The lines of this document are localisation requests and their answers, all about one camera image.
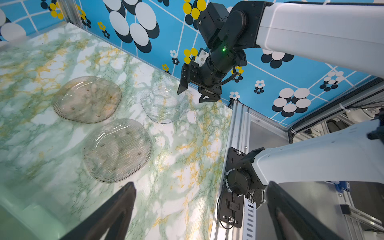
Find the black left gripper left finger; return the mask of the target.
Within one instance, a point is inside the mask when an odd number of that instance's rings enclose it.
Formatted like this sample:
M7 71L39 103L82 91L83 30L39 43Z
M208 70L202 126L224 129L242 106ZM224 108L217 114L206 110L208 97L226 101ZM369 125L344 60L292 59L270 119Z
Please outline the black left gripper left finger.
M137 190L128 182L63 240L124 240L130 225Z

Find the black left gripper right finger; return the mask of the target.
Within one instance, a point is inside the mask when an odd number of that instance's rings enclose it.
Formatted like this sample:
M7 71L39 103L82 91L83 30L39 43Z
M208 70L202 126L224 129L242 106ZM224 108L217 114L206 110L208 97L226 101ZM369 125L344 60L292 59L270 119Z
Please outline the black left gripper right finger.
M267 205L279 240L340 240L275 182L267 187Z

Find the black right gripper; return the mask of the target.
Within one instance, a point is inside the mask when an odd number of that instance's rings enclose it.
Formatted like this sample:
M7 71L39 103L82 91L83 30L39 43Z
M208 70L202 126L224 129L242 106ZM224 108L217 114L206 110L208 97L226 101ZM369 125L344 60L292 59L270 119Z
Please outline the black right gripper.
M217 102L221 99L222 85L234 80L240 73L230 57L208 57L200 67L196 62L182 66L177 95L186 91L189 83L199 86L200 103Z

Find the clear colourless glass plate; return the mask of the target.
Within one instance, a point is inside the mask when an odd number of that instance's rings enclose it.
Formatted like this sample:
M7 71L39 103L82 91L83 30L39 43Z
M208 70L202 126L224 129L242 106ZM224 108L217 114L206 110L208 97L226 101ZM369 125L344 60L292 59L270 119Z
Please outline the clear colourless glass plate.
M187 90L178 95L178 87L178 82L165 79L141 93L141 106L152 121L169 124L187 114L192 93Z

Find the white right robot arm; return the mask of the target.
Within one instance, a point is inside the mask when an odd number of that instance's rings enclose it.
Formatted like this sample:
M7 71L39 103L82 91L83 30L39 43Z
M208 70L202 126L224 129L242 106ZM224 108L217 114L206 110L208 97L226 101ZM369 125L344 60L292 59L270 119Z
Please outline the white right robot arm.
M224 88L223 104L240 102L291 135L330 111L362 109L358 88L384 73L384 8L364 1L348 13L345 2L274 3L266 10L263 43L248 51L245 67ZM262 180L276 183L384 181L384 145L365 133L365 120L319 140L268 148L253 163Z

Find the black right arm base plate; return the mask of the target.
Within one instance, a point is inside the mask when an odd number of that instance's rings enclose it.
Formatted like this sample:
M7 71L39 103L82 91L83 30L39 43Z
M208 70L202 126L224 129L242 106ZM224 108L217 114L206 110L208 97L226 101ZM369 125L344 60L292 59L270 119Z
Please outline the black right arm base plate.
M250 185L250 177L244 167L246 154L231 147L228 150L224 180L217 203L219 222L227 229L243 225L244 194Z

